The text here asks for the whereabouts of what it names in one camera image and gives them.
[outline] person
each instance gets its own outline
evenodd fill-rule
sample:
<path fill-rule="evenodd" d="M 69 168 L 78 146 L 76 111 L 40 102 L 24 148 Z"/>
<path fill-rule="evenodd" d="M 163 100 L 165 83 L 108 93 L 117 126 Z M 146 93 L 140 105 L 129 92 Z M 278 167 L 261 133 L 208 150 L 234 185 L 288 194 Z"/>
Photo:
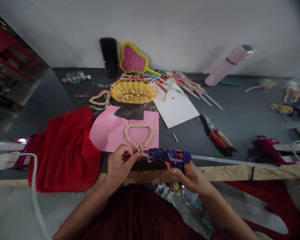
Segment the person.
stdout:
<path fill-rule="evenodd" d="M 106 178 L 74 209 L 53 239 L 205 239 L 165 199 L 144 187 L 120 187 L 141 157 L 126 145 L 110 154 Z M 211 239 L 258 239 L 192 161 L 184 165 L 185 174 L 165 163 L 178 181 L 200 195 L 216 231 Z"/>

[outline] wicker basket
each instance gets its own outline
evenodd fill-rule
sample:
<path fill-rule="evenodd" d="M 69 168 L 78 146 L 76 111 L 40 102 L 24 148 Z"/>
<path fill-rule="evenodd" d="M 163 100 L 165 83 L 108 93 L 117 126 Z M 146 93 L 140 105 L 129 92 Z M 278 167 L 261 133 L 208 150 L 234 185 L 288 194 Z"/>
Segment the wicker basket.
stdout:
<path fill-rule="evenodd" d="M 112 85 L 110 93 L 118 102 L 142 104 L 154 100 L 158 95 L 158 88 L 148 80 L 134 78 L 116 81 Z"/>

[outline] pink bottle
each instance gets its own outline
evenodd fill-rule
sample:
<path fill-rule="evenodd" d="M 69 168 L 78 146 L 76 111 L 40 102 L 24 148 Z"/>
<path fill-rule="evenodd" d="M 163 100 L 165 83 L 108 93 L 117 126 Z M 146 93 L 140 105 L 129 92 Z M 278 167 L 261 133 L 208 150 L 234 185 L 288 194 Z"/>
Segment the pink bottle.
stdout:
<path fill-rule="evenodd" d="M 220 82 L 231 70 L 238 65 L 243 59 L 249 58 L 254 50 L 249 45 L 243 44 L 232 50 L 215 70 L 206 78 L 205 83 L 208 86 L 214 86 Z"/>

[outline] bead heart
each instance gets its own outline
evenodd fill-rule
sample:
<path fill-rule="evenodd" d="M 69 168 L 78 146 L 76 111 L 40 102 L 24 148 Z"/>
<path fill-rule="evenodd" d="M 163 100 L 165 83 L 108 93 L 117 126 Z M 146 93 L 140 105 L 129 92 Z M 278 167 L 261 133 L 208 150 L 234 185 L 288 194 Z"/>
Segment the bead heart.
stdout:
<path fill-rule="evenodd" d="M 148 127 L 150 128 L 150 135 L 148 137 L 148 139 L 145 141 L 145 143 L 143 145 L 141 145 L 140 147 L 130 138 L 129 134 L 128 134 L 128 129 L 129 128 L 145 128 L 145 127 Z M 124 128 L 124 135 L 126 137 L 126 139 L 128 140 L 128 142 L 130 142 L 139 152 L 145 148 L 149 142 L 151 141 L 152 137 L 153 137 L 153 132 L 154 132 L 154 128 L 150 125 L 150 124 L 140 124 L 140 125 L 137 125 L 137 124 L 130 124 L 128 126 L 126 126 Z"/>
<path fill-rule="evenodd" d="M 95 102 L 94 99 L 101 98 L 103 95 L 108 94 L 107 100 L 103 103 Z M 93 105 L 98 105 L 98 106 L 105 106 L 106 108 L 109 106 L 109 100 L 110 100 L 110 92 L 108 90 L 103 90 L 101 93 L 99 93 L 97 96 L 93 96 L 90 98 L 89 102 L 92 103 Z"/>

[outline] blue glitter glue gun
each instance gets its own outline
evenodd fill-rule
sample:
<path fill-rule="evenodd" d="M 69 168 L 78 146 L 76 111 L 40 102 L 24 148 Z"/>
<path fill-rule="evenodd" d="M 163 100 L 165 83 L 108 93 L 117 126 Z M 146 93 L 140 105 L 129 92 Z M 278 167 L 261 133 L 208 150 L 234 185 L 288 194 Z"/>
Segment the blue glitter glue gun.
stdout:
<path fill-rule="evenodd" d="M 166 148 L 150 148 L 149 150 L 141 151 L 154 159 L 160 159 L 169 162 L 171 166 L 179 168 L 184 172 L 183 165 L 190 163 L 191 154 L 188 151 L 166 149 Z"/>

